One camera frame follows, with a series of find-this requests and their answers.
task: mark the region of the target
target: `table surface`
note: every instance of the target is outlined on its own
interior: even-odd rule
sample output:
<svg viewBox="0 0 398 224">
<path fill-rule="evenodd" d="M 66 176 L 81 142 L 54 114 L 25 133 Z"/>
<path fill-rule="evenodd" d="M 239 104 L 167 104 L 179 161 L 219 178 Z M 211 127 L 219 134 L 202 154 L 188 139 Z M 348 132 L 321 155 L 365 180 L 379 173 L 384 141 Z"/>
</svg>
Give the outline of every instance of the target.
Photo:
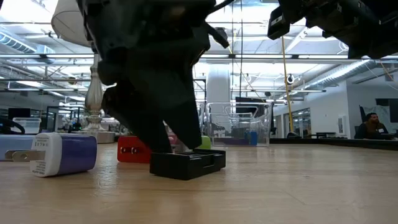
<svg viewBox="0 0 398 224">
<path fill-rule="evenodd" d="M 0 162 L 4 224 L 391 224 L 398 152 L 325 145 L 231 147 L 227 168 L 190 181 L 156 177 L 100 145 L 85 173 L 39 178 Z"/>
</svg>

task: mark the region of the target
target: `red object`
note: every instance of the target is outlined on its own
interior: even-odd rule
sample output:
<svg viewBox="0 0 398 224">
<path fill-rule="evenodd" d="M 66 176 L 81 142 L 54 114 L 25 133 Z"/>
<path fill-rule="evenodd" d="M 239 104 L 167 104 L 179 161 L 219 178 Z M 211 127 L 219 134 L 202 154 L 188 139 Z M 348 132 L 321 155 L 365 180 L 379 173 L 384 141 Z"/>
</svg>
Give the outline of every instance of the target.
<svg viewBox="0 0 398 224">
<path fill-rule="evenodd" d="M 152 150 L 137 136 L 121 136 L 118 140 L 118 161 L 149 163 Z"/>
</svg>

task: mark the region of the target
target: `white lamp shade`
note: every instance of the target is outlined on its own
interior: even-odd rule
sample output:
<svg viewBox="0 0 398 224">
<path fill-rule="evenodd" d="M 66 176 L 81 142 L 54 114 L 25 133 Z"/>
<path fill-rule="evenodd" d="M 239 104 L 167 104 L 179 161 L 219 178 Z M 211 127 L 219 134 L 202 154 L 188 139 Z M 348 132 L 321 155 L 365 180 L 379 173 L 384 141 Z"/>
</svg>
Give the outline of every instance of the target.
<svg viewBox="0 0 398 224">
<path fill-rule="evenodd" d="M 61 39 L 90 47 L 85 36 L 83 16 L 75 0 L 58 0 L 51 25 Z"/>
</svg>

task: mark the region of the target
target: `person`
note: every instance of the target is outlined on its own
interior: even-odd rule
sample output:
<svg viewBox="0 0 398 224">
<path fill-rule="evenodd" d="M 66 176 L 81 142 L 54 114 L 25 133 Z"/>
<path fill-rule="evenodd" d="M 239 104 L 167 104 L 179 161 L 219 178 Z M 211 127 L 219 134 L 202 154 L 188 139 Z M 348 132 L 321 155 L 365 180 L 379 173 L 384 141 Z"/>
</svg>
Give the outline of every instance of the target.
<svg viewBox="0 0 398 224">
<path fill-rule="evenodd" d="M 361 124 L 355 134 L 355 139 L 389 139 L 388 131 L 384 124 L 380 123 L 376 113 L 366 115 L 366 122 Z"/>
</svg>

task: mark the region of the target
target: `black plastic box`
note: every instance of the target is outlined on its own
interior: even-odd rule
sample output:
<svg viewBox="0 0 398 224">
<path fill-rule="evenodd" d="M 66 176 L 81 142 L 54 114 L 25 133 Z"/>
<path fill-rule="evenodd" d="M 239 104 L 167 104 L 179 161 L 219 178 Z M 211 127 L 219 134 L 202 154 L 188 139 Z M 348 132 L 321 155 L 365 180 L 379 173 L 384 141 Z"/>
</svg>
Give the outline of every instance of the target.
<svg viewBox="0 0 398 224">
<path fill-rule="evenodd" d="M 225 151 L 194 149 L 181 154 L 152 153 L 150 172 L 161 177 L 190 180 L 225 167 Z"/>
</svg>

